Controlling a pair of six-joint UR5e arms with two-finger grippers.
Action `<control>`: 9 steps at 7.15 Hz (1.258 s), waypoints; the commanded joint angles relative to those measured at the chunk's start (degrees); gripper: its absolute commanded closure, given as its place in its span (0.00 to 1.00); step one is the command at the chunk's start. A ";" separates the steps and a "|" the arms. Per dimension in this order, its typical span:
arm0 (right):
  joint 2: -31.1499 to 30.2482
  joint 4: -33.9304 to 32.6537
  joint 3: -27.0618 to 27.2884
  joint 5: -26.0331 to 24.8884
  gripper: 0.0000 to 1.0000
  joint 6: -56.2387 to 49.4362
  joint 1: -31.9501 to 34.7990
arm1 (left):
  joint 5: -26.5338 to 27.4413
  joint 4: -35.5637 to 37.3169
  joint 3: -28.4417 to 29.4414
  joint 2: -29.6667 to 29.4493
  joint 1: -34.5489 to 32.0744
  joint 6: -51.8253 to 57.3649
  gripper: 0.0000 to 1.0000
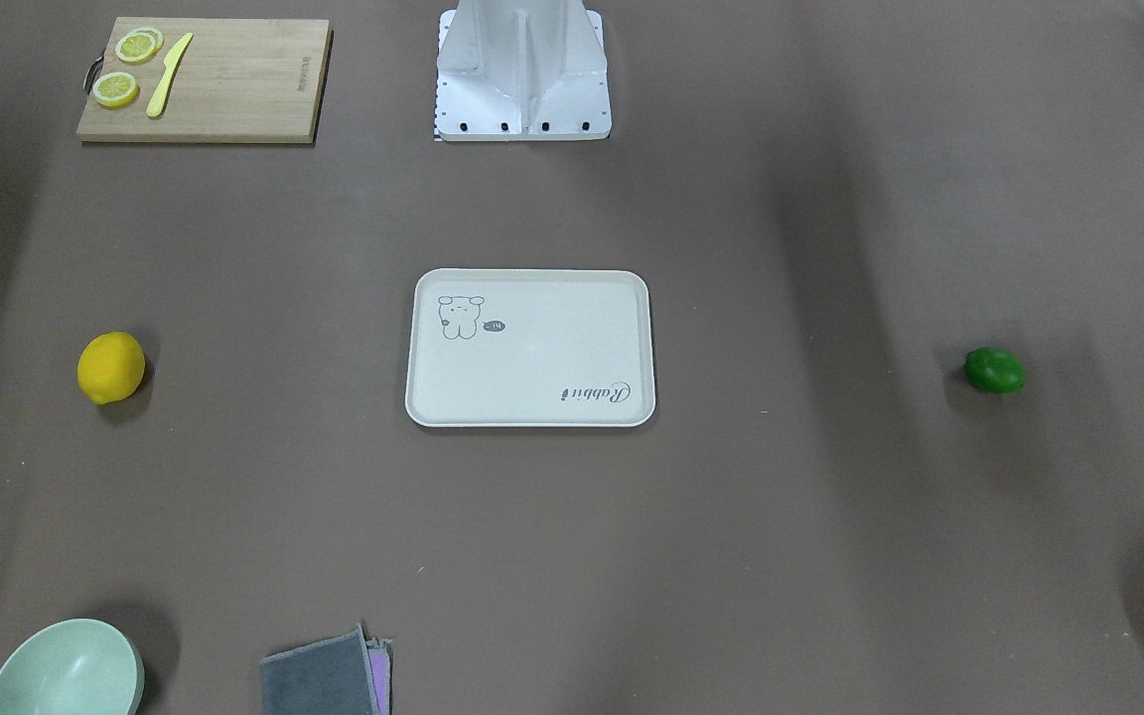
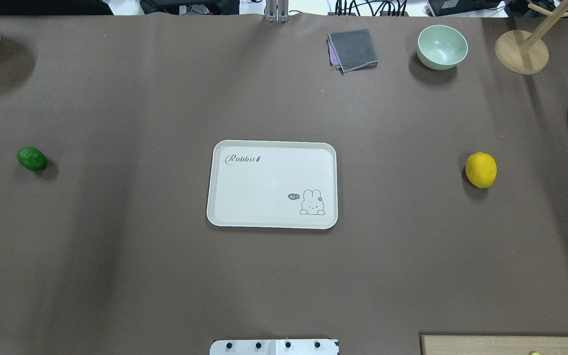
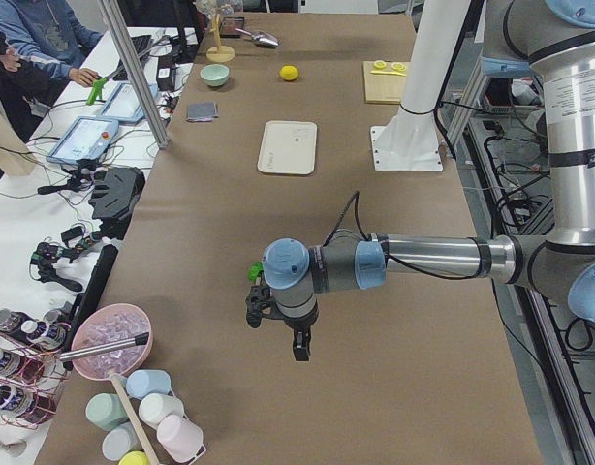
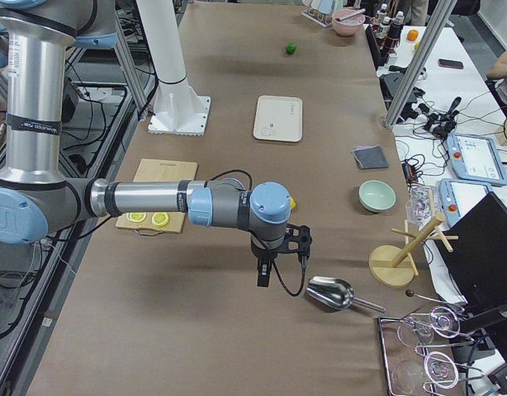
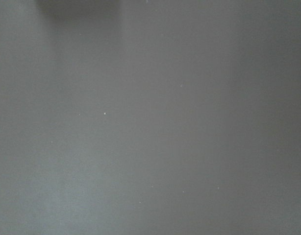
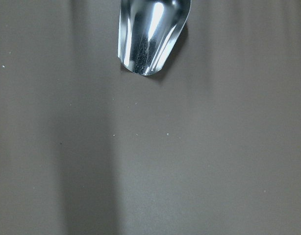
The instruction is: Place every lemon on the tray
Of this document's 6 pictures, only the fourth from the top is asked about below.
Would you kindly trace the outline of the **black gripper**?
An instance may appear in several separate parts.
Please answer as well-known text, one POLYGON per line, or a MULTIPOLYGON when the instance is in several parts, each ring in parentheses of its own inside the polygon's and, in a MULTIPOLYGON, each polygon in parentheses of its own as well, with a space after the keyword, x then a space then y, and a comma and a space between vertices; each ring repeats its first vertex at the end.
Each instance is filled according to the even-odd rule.
POLYGON ((262 245, 261 241, 256 238, 251 238, 251 250, 254 256, 258 259, 257 271, 257 286, 269 287, 270 282, 270 263, 274 263, 279 254, 283 254, 285 248, 283 246, 276 248, 269 248, 262 245))

